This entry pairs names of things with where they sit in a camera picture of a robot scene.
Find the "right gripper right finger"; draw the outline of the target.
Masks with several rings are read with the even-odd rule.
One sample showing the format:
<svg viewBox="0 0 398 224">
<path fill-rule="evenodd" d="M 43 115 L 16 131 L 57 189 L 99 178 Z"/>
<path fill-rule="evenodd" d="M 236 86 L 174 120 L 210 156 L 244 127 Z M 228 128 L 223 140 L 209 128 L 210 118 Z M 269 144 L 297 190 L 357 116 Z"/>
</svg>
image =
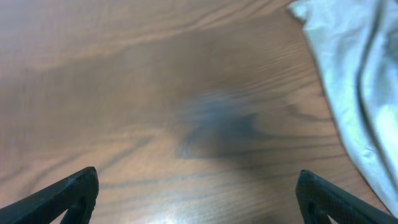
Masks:
<svg viewBox="0 0 398 224">
<path fill-rule="evenodd" d="M 397 224 L 397 218 L 309 170 L 300 171 L 295 194 L 305 224 Z"/>
</svg>

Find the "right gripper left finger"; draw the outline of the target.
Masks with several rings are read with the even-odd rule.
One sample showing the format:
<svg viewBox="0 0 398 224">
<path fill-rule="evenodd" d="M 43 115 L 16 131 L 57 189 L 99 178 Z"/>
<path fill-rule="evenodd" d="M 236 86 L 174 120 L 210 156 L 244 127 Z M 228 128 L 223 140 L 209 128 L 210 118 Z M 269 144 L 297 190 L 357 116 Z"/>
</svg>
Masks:
<svg viewBox="0 0 398 224">
<path fill-rule="evenodd" d="M 86 167 L 48 187 L 1 209 L 1 223 L 88 224 L 96 205 L 99 180 L 94 167 Z"/>
</svg>

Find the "grey-beige shirt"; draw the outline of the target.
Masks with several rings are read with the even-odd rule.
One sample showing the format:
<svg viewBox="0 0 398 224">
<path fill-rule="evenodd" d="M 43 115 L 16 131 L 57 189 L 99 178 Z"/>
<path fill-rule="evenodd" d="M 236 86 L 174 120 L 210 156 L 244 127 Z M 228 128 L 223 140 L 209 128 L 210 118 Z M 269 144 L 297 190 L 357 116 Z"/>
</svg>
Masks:
<svg viewBox="0 0 398 224">
<path fill-rule="evenodd" d="M 374 193 L 397 215 L 397 1 L 298 0 L 342 143 Z"/>
</svg>

